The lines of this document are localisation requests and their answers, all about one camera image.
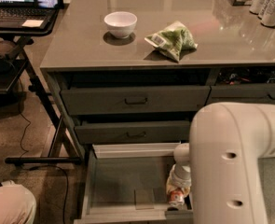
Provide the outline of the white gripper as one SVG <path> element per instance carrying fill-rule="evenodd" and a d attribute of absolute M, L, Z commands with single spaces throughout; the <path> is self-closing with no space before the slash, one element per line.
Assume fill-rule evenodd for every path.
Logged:
<path fill-rule="evenodd" d="M 191 185 L 192 180 L 190 167 L 188 165 L 180 166 L 175 164 L 172 167 L 169 178 L 166 182 L 167 201 L 169 202 L 171 200 L 171 193 L 177 188 L 183 189 L 184 199 L 186 199 L 191 192 Z"/>

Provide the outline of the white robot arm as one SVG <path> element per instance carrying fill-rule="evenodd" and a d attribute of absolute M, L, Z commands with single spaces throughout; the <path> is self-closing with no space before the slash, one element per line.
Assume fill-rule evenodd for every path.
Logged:
<path fill-rule="evenodd" d="M 207 105 L 173 156 L 168 195 L 176 205 L 190 190 L 188 224 L 268 224 L 258 161 L 275 158 L 275 105 Z"/>

